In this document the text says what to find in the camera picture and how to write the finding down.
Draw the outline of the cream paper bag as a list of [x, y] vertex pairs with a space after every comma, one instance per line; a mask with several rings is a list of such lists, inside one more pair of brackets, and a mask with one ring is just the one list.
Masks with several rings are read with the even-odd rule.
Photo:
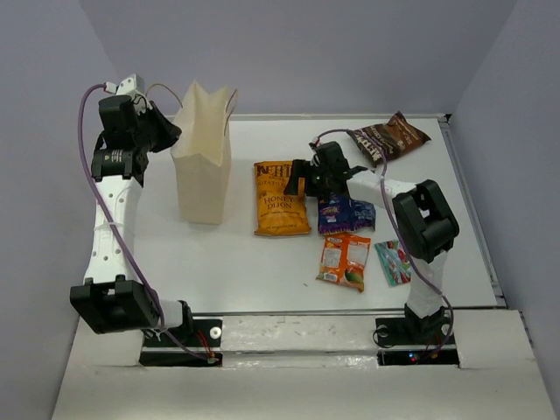
[[224, 86], [208, 93], [193, 82], [173, 123], [182, 133], [171, 147], [178, 210], [183, 221], [220, 225], [231, 171], [229, 122], [239, 91]]

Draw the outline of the orange Kettle chips bag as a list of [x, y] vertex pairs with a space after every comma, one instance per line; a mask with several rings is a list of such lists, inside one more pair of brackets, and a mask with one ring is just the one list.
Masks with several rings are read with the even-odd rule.
[[257, 219], [255, 235], [293, 236], [311, 232], [305, 196], [302, 193], [284, 193], [291, 167], [291, 161], [263, 161], [254, 164]]

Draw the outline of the blue purple candy bag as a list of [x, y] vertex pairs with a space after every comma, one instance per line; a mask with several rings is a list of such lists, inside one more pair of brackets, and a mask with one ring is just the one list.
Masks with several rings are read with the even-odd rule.
[[318, 233], [323, 236], [375, 230], [375, 206], [365, 201], [331, 194], [318, 199]]

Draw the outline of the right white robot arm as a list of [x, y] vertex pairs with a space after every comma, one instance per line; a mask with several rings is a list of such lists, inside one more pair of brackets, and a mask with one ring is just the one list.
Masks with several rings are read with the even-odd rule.
[[391, 346], [444, 346], [452, 336], [454, 312], [442, 291], [443, 273], [459, 224], [438, 183], [396, 181], [383, 171], [350, 166], [336, 142], [313, 145], [312, 150], [312, 160], [292, 161], [285, 193], [303, 191], [316, 198], [336, 193], [383, 208], [412, 276], [403, 316], [388, 319], [382, 330]]

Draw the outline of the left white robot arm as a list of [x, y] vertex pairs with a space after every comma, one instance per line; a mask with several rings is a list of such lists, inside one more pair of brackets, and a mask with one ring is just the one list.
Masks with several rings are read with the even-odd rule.
[[140, 94], [100, 100], [99, 115], [102, 131], [84, 163], [96, 200], [93, 246], [70, 303], [94, 333], [158, 329], [183, 346], [193, 337], [188, 304], [160, 299], [133, 256], [148, 156], [171, 148], [180, 130]]

